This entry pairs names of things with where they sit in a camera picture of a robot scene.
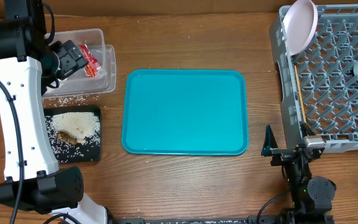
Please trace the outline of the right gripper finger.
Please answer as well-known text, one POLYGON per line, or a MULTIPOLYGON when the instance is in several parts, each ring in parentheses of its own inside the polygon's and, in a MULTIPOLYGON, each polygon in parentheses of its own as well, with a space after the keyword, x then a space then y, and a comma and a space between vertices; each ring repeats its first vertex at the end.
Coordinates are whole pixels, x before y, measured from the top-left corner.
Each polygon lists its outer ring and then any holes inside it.
POLYGON ((301 133, 303 137, 316 135, 305 122, 301 123, 301 133))
POLYGON ((272 151, 277 149, 278 149, 277 142, 273 135, 271 126, 267 125, 265 130, 265 140, 264 140, 264 145, 262 147, 261 155, 272 156, 273 155, 272 151))

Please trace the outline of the red snack wrapper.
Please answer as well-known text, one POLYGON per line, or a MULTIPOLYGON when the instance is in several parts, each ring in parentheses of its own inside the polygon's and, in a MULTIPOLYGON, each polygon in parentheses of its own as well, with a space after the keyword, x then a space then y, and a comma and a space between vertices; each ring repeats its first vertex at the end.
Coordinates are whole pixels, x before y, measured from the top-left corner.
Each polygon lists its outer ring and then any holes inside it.
POLYGON ((84 67, 85 75, 87 78, 99 77, 103 73, 103 69, 98 60, 90 52, 87 45, 80 45, 81 53, 87 61, 87 65, 84 67))

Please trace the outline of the wooden chopstick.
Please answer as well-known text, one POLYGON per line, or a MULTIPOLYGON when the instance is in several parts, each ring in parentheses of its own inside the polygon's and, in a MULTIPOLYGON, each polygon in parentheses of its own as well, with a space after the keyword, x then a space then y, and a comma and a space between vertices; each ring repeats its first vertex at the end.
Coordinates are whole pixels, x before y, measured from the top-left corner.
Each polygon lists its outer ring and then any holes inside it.
POLYGON ((304 109, 304 104, 303 104, 303 97, 302 97, 302 93, 301 93, 300 79, 298 76, 298 70, 297 70, 296 65, 294 65, 294 71, 295 71, 296 86, 297 86, 298 95, 299 95, 301 115, 302 115, 303 122, 307 124, 307 119, 306 119, 306 114, 305 114, 305 109, 304 109))

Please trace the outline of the pile of white rice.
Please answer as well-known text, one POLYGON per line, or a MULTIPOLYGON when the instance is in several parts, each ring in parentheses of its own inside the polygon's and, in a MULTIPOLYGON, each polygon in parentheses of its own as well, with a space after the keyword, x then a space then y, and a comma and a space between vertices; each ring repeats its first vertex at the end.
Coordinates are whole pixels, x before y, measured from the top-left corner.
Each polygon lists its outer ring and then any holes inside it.
POLYGON ((100 120, 91 112, 67 112, 52 116, 50 127, 76 139, 90 138, 100 132, 100 120))

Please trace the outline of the large white plate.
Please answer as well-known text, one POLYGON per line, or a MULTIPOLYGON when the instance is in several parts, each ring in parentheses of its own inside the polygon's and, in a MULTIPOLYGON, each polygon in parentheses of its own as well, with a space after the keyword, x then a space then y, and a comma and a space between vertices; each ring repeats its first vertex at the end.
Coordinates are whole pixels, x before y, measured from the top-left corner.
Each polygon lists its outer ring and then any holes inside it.
POLYGON ((297 0, 283 19, 288 53, 301 53, 310 44, 317 28, 318 10, 312 0, 297 0))

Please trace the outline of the brown food scrap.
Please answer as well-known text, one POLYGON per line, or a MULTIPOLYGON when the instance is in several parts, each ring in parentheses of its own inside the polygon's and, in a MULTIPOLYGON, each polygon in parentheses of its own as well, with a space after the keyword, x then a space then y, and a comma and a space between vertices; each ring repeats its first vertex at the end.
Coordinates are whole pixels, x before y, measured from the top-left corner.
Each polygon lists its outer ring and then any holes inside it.
POLYGON ((76 139, 73 136, 71 136, 69 133, 66 133, 64 131, 59 131, 57 133, 57 140, 71 145, 86 144, 85 139, 76 139))

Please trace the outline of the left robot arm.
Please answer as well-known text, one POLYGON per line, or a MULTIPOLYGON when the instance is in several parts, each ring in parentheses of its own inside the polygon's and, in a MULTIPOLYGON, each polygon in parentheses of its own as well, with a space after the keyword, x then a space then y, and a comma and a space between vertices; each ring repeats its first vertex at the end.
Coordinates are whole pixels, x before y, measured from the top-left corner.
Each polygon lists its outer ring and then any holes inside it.
POLYGON ((45 24, 51 12, 42 1, 6 1, 0 21, 0 118, 5 145, 5 181, 0 204, 35 211, 65 223, 114 223, 83 187, 78 167, 61 169, 50 145, 42 95, 86 66, 72 42, 55 41, 45 24))

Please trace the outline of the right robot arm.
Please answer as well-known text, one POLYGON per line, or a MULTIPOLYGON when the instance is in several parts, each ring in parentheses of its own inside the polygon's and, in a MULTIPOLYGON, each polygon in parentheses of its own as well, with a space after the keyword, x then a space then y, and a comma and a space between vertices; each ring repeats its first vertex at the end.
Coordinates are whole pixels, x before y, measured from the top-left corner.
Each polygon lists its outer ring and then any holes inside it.
POLYGON ((266 202, 256 216, 257 223, 280 224, 334 224, 334 218, 327 213, 332 210, 336 184, 320 176, 312 176, 309 163, 319 159, 325 150, 325 141, 316 135, 305 123, 301 123, 303 140, 293 149, 279 149, 271 127, 265 130, 261 151, 264 157, 271 157, 272 166, 280 166, 289 189, 266 202), (291 195, 293 208, 284 208, 275 218, 263 218, 262 212, 274 201, 291 195))

